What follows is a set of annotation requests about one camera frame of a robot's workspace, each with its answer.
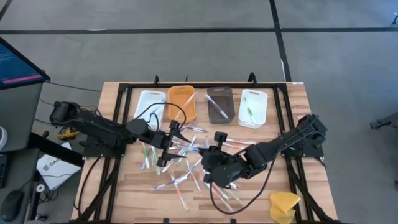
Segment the white plastic tray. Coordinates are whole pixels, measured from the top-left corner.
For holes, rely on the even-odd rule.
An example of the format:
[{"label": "white plastic tray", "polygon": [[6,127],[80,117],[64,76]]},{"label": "white plastic tray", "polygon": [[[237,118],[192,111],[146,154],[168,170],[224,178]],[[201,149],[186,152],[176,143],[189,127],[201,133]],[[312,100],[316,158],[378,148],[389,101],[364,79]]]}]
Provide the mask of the white plastic tray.
[{"label": "white plastic tray", "polygon": [[[138,104],[136,112],[134,113],[134,118],[140,115],[148,106],[153,103],[160,103],[162,100],[166,100],[166,94],[159,91],[149,91],[144,90],[139,95]],[[162,125],[164,105],[154,105],[149,110],[147,110],[140,118],[145,119],[147,122],[150,120],[148,125],[152,130],[156,130],[157,123],[155,116],[152,115],[150,119],[150,114],[155,111],[156,116],[159,119],[159,128]]]},{"label": "white plastic tray", "polygon": [[[244,98],[246,98],[248,101],[247,104],[253,113],[255,122],[253,122],[251,119],[248,108],[243,101]],[[267,93],[256,90],[243,90],[241,96],[241,104],[239,106],[238,124],[240,126],[248,128],[260,128],[263,124],[266,123],[267,103]]]}]

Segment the plastic container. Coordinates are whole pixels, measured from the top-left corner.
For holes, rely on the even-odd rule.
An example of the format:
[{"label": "plastic container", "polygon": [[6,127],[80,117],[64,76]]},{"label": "plastic container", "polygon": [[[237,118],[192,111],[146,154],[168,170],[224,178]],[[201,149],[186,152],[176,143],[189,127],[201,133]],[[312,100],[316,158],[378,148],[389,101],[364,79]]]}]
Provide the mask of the plastic container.
[{"label": "plastic container", "polygon": [[[166,101],[165,93],[159,91],[149,91],[149,90],[142,91],[141,94],[139,95],[137,109],[136,112],[134,113],[134,118],[140,115],[151,104],[160,103],[162,101]],[[152,106],[139,118],[142,118],[147,122],[150,120],[148,125],[152,130],[156,130],[157,127],[156,118],[154,115],[150,117],[150,114],[153,112],[156,114],[157,118],[159,119],[159,128],[160,128],[163,120],[164,105]]]},{"label": "plastic container", "polygon": [[[195,89],[194,87],[189,85],[173,86],[172,88],[169,88],[169,91],[167,93],[169,103],[175,103],[184,110],[185,114],[187,115],[187,123],[192,122],[197,116],[197,113],[195,111],[195,96],[193,96],[193,98],[186,104],[186,102],[193,94],[195,94]],[[184,121],[183,113],[180,113],[178,118],[176,118],[176,115],[178,115],[180,111],[181,110],[178,109],[176,106],[169,105],[169,118],[176,120],[179,123],[182,123]]]},{"label": "plastic container", "polygon": [[[244,102],[247,100],[247,104],[253,114],[254,121],[250,116],[248,108]],[[239,120],[238,124],[240,126],[248,128],[260,128],[266,123],[267,118],[267,103],[268,95],[267,93],[255,90],[243,90],[241,96],[241,105],[239,107]]]},{"label": "plastic container", "polygon": [[230,87],[208,88],[207,95],[224,111],[228,119],[222,116],[215,106],[208,101],[211,124],[228,124],[235,118],[234,99]]}]

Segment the wooden plank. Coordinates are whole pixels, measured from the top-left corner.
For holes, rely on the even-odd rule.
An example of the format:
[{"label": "wooden plank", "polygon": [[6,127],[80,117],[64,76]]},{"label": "wooden plank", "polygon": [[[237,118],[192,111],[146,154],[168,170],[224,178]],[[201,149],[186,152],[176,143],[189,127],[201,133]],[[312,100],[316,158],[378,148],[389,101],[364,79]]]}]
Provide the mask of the wooden plank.
[{"label": "wooden plank", "polygon": [[[105,118],[111,119],[113,116],[114,106],[116,103],[116,95],[119,83],[107,82],[104,84],[103,92],[99,102],[99,110]],[[288,83],[289,99],[292,107],[295,124],[306,114],[311,113],[307,94],[303,84]],[[137,102],[140,93],[144,89],[134,89],[132,93],[128,120],[131,120],[136,110]],[[167,88],[151,88],[146,90],[163,91],[167,94]],[[205,88],[196,88],[197,92],[195,98],[195,106],[197,108],[197,126],[207,128],[207,133],[191,133],[183,132],[187,138],[192,138],[194,134],[197,135],[197,142],[202,144],[205,139],[209,139],[210,143],[214,143],[213,136],[215,131],[224,131],[228,133],[230,138],[250,139],[256,142],[270,141],[279,134],[279,123],[277,112],[275,108],[275,100],[272,89],[258,89],[268,94],[267,105],[267,120],[265,125],[259,129],[244,128],[238,125],[238,111],[241,100],[241,92],[243,89],[233,89],[234,107],[236,112],[235,119],[230,124],[210,124],[207,110],[207,102],[204,95]],[[282,93],[279,92],[282,106],[284,107],[284,100]],[[123,96],[121,111],[124,108]],[[286,111],[283,111],[286,129],[289,130]],[[161,129],[168,130],[170,119],[167,117],[167,107],[164,111],[163,123]],[[224,147],[223,150],[227,152],[236,152],[238,149]],[[198,154],[188,154],[188,160],[193,164],[200,156]],[[211,204],[210,196],[207,187],[200,183],[203,191],[203,196],[199,193],[192,180],[188,180],[180,184],[180,190],[184,201],[188,204],[190,211],[186,212],[174,186],[169,186],[164,189],[153,191],[151,188],[156,185],[163,184],[170,180],[170,175],[164,173],[161,176],[155,174],[155,168],[150,170],[140,170],[139,166],[143,160],[143,150],[140,143],[130,145],[126,149],[126,155],[122,159],[121,168],[118,177],[118,188],[116,191],[116,198],[114,203],[114,212],[112,222],[114,223],[154,223],[161,222],[163,218],[169,218],[171,222],[175,223],[190,223],[190,222],[210,222],[210,223],[228,223],[231,218],[238,219],[240,223],[272,223],[273,219],[269,215],[270,201],[269,195],[273,192],[290,191],[289,180],[287,178],[287,171],[285,161],[279,157],[275,163],[269,183],[264,193],[257,199],[249,208],[236,215],[224,215],[217,211]],[[86,161],[81,176],[81,182],[87,173],[87,170],[92,165],[94,159]],[[90,175],[83,196],[83,208],[88,206],[93,197],[98,191],[100,184],[101,171],[103,162],[99,161]],[[311,194],[325,212],[332,218],[336,218],[336,212],[331,197],[331,192],[326,176],[325,168],[315,159],[305,158],[303,160],[308,186]],[[186,171],[186,165],[182,164],[180,167],[173,166],[175,176],[180,176]],[[241,190],[236,191],[235,194],[241,198],[245,203],[248,203],[257,193],[264,183],[267,171],[255,176],[250,180],[238,180]],[[200,179],[198,171],[195,171],[195,177]],[[103,202],[103,211],[101,217],[104,218],[106,212],[108,196],[105,196]],[[216,199],[217,205],[226,210],[226,207]],[[235,200],[230,201],[234,209],[240,208],[240,204]],[[77,212],[74,211],[72,218],[77,217]]]}]

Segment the monitor screen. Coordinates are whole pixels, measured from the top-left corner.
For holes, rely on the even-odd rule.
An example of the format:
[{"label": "monitor screen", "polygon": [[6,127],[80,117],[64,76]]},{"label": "monitor screen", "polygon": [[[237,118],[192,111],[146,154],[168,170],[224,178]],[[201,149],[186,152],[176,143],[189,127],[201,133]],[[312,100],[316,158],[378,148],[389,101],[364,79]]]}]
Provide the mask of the monitor screen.
[{"label": "monitor screen", "polygon": [[44,82],[48,76],[5,40],[0,41],[0,90]]}]

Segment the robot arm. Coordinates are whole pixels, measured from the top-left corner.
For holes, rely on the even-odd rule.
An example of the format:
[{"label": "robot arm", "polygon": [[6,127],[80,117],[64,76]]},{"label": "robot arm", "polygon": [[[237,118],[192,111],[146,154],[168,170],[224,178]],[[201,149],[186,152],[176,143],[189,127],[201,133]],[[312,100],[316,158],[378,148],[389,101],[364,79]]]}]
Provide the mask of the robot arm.
[{"label": "robot arm", "polygon": [[152,131],[144,119],[133,119],[127,124],[118,124],[106,119],[101,114],[81,108],[77,103],[55,102],[54,109],[50,115],[51,124],[54,126],[64,126],[77,129],[88,136],[95,138],[98,150],[98,157],[103,155],[101,151],[111,151],[114,157],[124,154],[123,146],[132,144],[138,140],[150,144],[163,153],[158,160],[158,166],[165,166],[167,161],[183,156],[169,154],[169,147],[172,145],[172,138],[175,136],[186,142],[188,139],[180,133],[180,124],[171,121],[170,132],[165,133],[161,130]]},{"label": "robot arm", "polygon": [[250,179],[267,168],[283,150],[300,151],[304,147],[318,148],[325,140],[327,128],[318,120],[317,115],[303,117],[296,128],[270,142],[250,145],[237,154],[231,155],[221,150],[227,134],[217,132],[217,146],[201,149],[202,165],[206,170],[205,182],[214,182],[219,187],[226,187],[238,178]]}]

